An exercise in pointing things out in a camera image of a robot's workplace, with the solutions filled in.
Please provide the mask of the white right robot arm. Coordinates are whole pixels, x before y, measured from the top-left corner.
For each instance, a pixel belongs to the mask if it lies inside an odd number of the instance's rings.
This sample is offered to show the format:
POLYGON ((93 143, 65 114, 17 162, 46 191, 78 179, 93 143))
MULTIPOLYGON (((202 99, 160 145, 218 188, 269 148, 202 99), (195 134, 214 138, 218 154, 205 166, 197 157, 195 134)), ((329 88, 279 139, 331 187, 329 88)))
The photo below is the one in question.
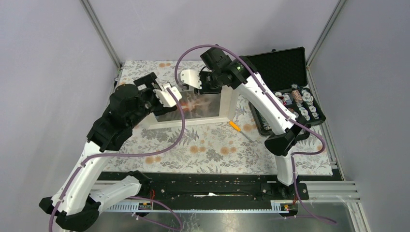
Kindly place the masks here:
POLYGON ((294 184, 297 174, 292 167, 291 153, 301 131, 301 127, 295 125, 295 114, 276 98, 248 57, 236 56, 231 60, 218 45, 211 46, 200 57, 211 70, 210 76, 205 79, 207 88, 229 86, 238 91, 270 125, 273 133, 264 145, 275 156, 280 182, 277 192, 281 198, 291 198, 297 190, 294 184))

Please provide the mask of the yellow handled screwdriver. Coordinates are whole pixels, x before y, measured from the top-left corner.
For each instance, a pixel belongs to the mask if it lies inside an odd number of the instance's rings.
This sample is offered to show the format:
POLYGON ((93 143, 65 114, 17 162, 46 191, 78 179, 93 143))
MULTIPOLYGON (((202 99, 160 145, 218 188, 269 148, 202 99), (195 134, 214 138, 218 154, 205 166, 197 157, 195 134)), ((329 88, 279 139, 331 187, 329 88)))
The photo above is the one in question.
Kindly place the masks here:
POLYGON ((254 143, 253 140, 251 140, 241 129, 238 125, 236 125, 233 121, 229 121, 229 125, 236 130, 237 132, 239 132, 240 134, 242 134, 246 139, 248 139, 251 143, 254 143))

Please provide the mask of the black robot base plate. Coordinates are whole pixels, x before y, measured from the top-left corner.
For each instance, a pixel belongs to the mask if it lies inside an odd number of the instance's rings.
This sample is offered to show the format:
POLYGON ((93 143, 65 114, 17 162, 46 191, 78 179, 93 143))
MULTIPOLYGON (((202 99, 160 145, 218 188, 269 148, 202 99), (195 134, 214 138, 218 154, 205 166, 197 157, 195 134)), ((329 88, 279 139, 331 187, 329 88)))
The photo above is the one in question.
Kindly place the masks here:
POLYGON ((296 198, 294 187, 278 182, 276 175, 148 173, 137 196, 166 201, 202 199, 222 201, 285 200, 296 198))

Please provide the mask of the white picture frame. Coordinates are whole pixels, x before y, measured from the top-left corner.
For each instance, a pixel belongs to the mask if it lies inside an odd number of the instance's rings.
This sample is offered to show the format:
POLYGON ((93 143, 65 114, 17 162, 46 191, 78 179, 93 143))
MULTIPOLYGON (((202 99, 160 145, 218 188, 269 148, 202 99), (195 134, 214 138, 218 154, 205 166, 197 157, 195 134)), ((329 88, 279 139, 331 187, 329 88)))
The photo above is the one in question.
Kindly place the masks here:
MULTIPOLYGON (((237 99, 238 99, 238 94, 235 93, 231 88, 229 87, 223 87, 222 91, 222 99, 224 100, 225 104, 224 109, 226 111, 228 111, 227 113, 227 117, 226 118, 216 118, 214 119, 212 122, 208 121, 207 123, 204 124, 209 124, 209 123, 222 123, 222 122, 228 122, 230 120, 233 119, 234 117, 234 112, 236 109, 236 103, 237 103, 237 99)), ((141 123, 140 126, 152 130, 152 129, 163 129, 163 128, 168 128, 168 127, 157 127, 156 125, 153 125, 153 122, 155 121, 155 115, 154 114, 150 114, 149 116, 147 116, 141 123)), ((195 125, 200 125, 200 124, 187 124, 187 126, 195 126, 195 125)))

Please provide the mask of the sunset landscape photo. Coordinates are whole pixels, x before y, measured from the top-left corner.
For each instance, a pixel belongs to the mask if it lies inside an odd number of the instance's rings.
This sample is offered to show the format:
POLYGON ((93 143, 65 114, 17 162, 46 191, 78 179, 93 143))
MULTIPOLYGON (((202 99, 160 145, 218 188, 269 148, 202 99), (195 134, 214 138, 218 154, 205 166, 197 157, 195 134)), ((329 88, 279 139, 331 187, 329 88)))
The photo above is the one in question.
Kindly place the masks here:
MULTIPOLYGON (((197 94, 194 91, 181 92, 179 100, 187 124, 204 124, 218 118, 226 118, 228 111, 224 109, 222 94, 197 94)), ((153 125, 157 127, 181 126, 179 110, 155 116, 153 125)))

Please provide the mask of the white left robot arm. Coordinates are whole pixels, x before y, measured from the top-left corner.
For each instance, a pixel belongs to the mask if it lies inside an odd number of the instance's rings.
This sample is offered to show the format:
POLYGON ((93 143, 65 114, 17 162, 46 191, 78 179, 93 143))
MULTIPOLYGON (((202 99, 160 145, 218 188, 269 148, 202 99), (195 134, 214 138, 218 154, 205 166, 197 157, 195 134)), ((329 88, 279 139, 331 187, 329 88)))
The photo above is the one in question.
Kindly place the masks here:
POLYGON ((154 73, 149 73, 131 84, 117 86, 110 95, 64 185, 39 203, 50 216, 49 231, 57 224, 71 232, 83 232, 103 211, 124 199, 153 198, 150 178, 140 171, 128 172, 121 181, 104 189, 91 189, 109 160, 123 156, 120 149, 135 126, 150 114, 159 116, 181 110, 179 89, 171 84, 160 86, 156 79, 154 73))

